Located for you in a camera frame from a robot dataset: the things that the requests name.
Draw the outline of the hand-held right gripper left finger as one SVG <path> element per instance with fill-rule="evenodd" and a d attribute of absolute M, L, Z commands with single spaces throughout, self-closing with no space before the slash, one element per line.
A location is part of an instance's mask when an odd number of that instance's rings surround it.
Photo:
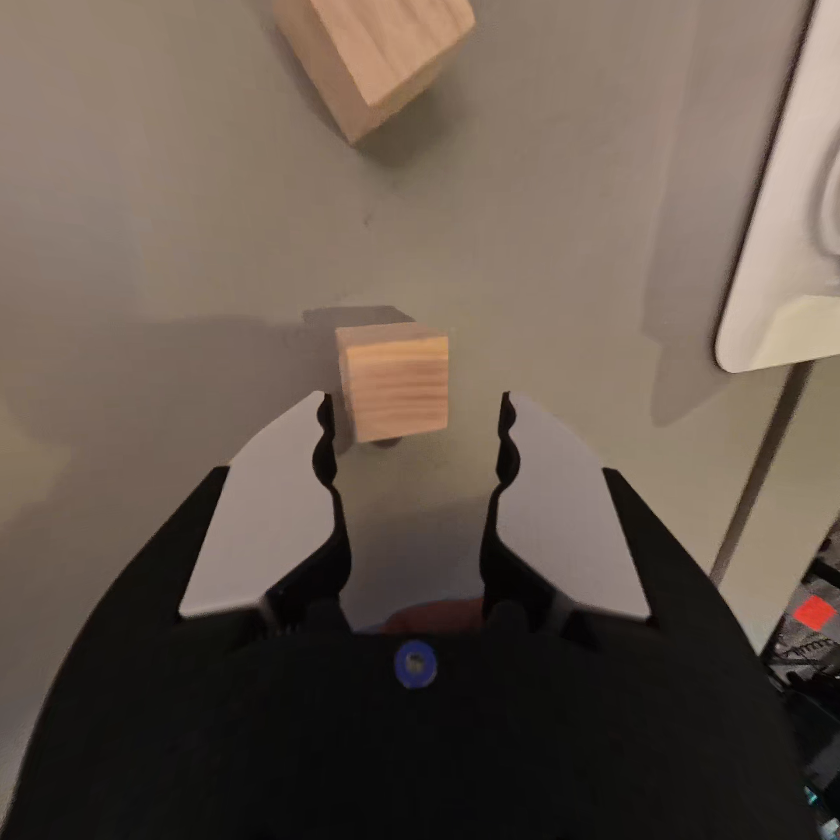
<path fill-rule="evenodd" d="M 333 449 L 333 401 L 312 392 L 260 430 L 227 474 L 182 597 L 182 617 L 270 605 L 302 617 L 339 599 L 350 540 Z"/>

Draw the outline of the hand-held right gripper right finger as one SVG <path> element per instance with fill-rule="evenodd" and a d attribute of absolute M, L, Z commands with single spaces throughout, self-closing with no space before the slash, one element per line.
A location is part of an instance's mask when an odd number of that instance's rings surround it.
<path fill-rule="evenodd" d="M 512 602 L 529 621 L 575 613 L 648 620 L 598 455 L 520 392 L 503 394 L 497 434 L 497 486 L 479 549 L 485 618 Z"/>

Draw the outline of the wooden cube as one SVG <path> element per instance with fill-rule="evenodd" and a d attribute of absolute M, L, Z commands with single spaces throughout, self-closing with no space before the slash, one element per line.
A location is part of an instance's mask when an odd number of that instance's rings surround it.
<path fill-rule="evenodd" d="M 335 330 L 343 401 L 358 444 L 448 425 L 449 341 L 417 322 Z"/>
<path fill-rule="evenodd" d="M 428 89 L 476 26 L 468 1 L 277 1 L 274 12 L 350 145 Z"/>

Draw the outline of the dark clutter with red patch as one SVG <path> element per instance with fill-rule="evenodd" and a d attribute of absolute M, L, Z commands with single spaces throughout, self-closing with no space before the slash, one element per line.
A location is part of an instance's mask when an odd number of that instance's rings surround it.
<path fill-rule="evenodd" d="M 839 837 L 839 521 L 794 589 L 760 659 L 790 720 L 805 798 Z"/>

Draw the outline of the document stand with white base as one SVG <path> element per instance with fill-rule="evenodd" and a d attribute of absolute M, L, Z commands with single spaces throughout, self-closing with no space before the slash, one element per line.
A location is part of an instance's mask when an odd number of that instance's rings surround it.
<path fill-rule="evenodd" d="M 722 313 L 731 374 L 839 354 L 839 2 L 815 2 Z"/>

